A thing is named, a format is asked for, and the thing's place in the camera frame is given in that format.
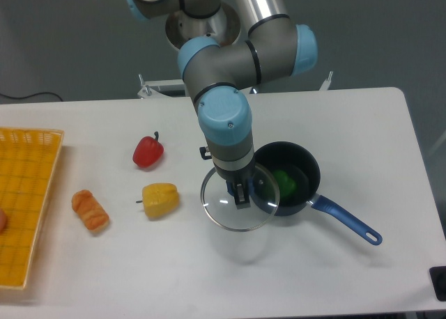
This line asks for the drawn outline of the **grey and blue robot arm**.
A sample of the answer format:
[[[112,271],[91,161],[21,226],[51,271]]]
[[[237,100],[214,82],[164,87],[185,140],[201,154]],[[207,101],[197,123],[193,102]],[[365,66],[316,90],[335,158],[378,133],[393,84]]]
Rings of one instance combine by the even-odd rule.
[[[312,69],[318,47],[308,26],[291,21],[283,0],[236,2],[246,41],[223,46],[217,29],[185,33],[177,62],[216,172],[239,205],[249,200],[254,172],[252,113],[243,89]]]

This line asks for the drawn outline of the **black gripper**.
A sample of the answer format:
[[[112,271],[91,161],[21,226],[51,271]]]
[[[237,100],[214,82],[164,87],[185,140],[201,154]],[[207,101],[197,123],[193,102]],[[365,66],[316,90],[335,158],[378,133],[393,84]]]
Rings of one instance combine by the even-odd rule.
[[[229,171],[214,164],[216,172],[226,181],[228,192],[235,192],[235,203],[237,208],[248,208],[250,205],[249,193],[254,192],[254,185],[250,179],[255,171],[255,162],[247,166]]]

